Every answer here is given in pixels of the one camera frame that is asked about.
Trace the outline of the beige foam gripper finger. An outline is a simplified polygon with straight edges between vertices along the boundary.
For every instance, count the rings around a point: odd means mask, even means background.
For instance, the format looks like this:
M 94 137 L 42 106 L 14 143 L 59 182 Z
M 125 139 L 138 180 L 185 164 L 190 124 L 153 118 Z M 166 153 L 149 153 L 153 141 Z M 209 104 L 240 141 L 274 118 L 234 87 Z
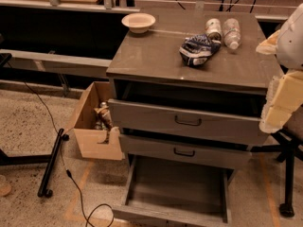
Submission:
M 269 84 L 259 128 L 274 133 L 283 128 L 292 114 L 303 104 L 303 72 L 289 70 L 274 76 Z
M 276 44 L 277 37 L 279 35 L 280 30 L 275 31 L 271 36 L 269 36 L 266 40 L 261 42 L 256 51 L 263 55 L 272 55 L 276 53 Z

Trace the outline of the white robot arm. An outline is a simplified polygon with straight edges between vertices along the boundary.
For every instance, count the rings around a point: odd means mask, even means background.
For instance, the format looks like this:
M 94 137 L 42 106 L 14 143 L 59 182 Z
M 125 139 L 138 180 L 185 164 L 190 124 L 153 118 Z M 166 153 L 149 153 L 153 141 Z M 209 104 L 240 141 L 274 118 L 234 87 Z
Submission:
M 303 104 L 303 5 L 282 25 L 281 29 L 260 43 L 260 54 L 275 54 L 278 63 L 288 69 L 269 84 L 259 128 L 274 133 L 283 128 L 292 114 Z

